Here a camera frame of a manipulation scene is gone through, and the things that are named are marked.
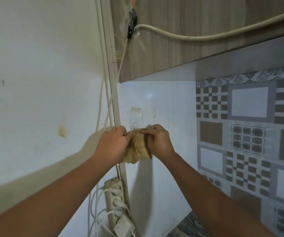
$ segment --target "gray frame square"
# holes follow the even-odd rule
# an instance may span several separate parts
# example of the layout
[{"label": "gray frame square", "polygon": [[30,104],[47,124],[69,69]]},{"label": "gray frame square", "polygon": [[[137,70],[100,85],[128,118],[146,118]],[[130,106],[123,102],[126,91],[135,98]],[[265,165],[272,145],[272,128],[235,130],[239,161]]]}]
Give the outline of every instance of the gray frame square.
[{"label": "gray frame square", "polygon": [[[232,115],[232,91],[233,90],[239,90],[239,89],[259,88],[259,87],[268,87],[267,116],[266,116],[266,118],[233,116]],[[258,82],[258,83],[228,86],[228,119],[229,120],[239,120],[239,121],[274,123],[275,100],[276,100],[276,81],[275,80],[266,81],[266,82]]]},{"label": "gray frame square", "polygon": [[[207,169],[205,167],[201,166],[201,152],[200,152],[200,148],[204,148],[204,149],[208,149],[208,150],[212,150],[215,152],[219,152],[222,153],[222,174],[212,171],[210,169]],[[227,152],[225,150],[221,150],[221,149],[216,149],[216,148],[212,148],[206,145],[197,145],[197,162],[198,162],[198,169],[204,170],[208,173],[214,174],[216,176],[219,176],[223,179],[226,178],[226,168],[227,168]]]},{"label": "gray frame square", "polygon": [[284,166],[279,165],[279,164],[275,164],[275,163],[271,163],[271,167],[270,167],[270,198],[277,200],[280,203],[284,204],[284,199],[280,198],[276,195],[277,192],[277,178],[278,178],[278,170],[284,170]]}]

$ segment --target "hand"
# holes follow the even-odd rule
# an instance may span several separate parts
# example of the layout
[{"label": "hand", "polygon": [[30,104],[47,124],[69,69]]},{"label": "hand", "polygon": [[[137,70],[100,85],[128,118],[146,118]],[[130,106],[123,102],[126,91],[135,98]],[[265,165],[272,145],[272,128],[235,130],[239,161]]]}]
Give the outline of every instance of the hand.
[{"label": "hand", "polygon": [[99,139],[94,155],[115,166],[122,161],[131,136],[132,133],[127,134],[122,125],[118,128],[113,127],[110,132],[105,131]]},{"label": "hand", "polygon": [[163,160],[175,153],[170,134],[159,124],[151,126],[151,129],[141,130],[141,133],[148,134],[148,148],[158,159]]}]

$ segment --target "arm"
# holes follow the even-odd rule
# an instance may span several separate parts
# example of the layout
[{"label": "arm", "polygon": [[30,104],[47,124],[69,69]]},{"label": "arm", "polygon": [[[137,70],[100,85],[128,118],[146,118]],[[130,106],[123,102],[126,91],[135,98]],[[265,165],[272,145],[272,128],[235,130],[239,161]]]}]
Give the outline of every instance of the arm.
[{"label": "arm", "polygon": [[177,154],[168,131],[160,125],[141,131],[148,147],[171,172],[188,204],[210,236],[273,237],[258,220],[201,176]]},{"label": "arm", "polygon": [[123,126],[101,136],[92,157],[0,215],[0,237],[58,236],[98,181],[120,163],[131,135]]}]

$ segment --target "person's left arm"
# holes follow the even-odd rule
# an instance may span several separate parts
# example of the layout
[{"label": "person's left arm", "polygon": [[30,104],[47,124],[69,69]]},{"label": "person's left arm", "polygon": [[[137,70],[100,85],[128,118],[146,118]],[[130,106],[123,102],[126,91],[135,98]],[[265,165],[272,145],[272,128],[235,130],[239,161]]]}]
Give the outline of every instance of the person's left arm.
[{"label": "person's left arm", "polygon": [[0,237],[58,236],[98,181],[121,162],[131,138],[126,134],[123,126],[104,132],[87,161],[2,213]]}]

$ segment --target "forearm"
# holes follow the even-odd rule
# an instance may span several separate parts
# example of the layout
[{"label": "forearm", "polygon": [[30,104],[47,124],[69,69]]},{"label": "forearm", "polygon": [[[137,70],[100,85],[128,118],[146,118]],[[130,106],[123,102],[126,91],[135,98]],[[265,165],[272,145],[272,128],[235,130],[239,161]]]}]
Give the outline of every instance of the forearm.
[{"label": "forearm", "polygon": [[0,215],[0,237],[58,236],[97,182],[112,167],[85,163]]},{"label": "forearm", "polygon": [[161,160],[210,236],[273,236],[177,153]]}]

